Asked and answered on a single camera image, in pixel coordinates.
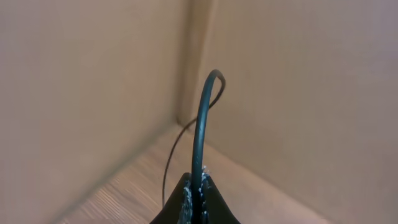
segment wall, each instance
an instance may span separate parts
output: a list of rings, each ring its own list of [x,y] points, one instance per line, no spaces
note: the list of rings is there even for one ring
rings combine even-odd
[[[1,223],[48,223],[175,114],[187,1],[0,3]]]
[[[397,223],[397,8],[220,1],[191,116],[220,69],[208,142],[332,221]]]

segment thin black wire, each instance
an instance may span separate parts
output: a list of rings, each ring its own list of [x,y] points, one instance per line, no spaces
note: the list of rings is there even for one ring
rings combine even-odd
[[[217,93],[217,95],[216,95],[216,98],[214,98],[214,100],[213,100],[213,101],[210,103],[210,105],[209,105],[209,110],[210,110],[210,108],[212,108],[212,107],[217,103],[217,101],[219,100],[219,98],[220,98],[221,95],[223,94],[224,89],[225,89],[225,81],[223,80],[223,81],[221,82],[221,87],[220,87],[220,90],[218,91],[218,93]],[[175,140],[175,142],[174,142],[174,144],[173,144],[172,150],[170,151],[169,159],[167,159],[166,168],[165,168],[165,170],[164,170],[164,175],[163,175],[163,184],[162,184],[162,206],[163,206],[163,207],[164,207],[164,203],[165,203],[165,185],[166,185],[167,171],[169,170],[169,165],[170,165],[170,161],[171,161],[171,159],[172,159],[173,153],[174,153],[174,149],[175,149],[175,147],[176,147],[178,141],[180,140],[182,134],[183,134],[183,133],[184,133],[196,120],[197,120],[197,117],[196,117],[196,118],[193,118],[188,124],[186,124],[186,125],[184,126],[184,128],[181,130],[180,134],[177,136],[177,138],[176,138],[176,140]]]

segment floor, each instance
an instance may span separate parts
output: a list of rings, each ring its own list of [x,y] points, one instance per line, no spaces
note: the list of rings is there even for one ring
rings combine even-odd
[[[149,223],[162,208],[162,177],[181,130],[171,127],[60,223]],[[184,134],[172,158],[166,195],[190,171],[193,136]],[[328,223],[249,170],[205,146],[203,165],[241,223]]]

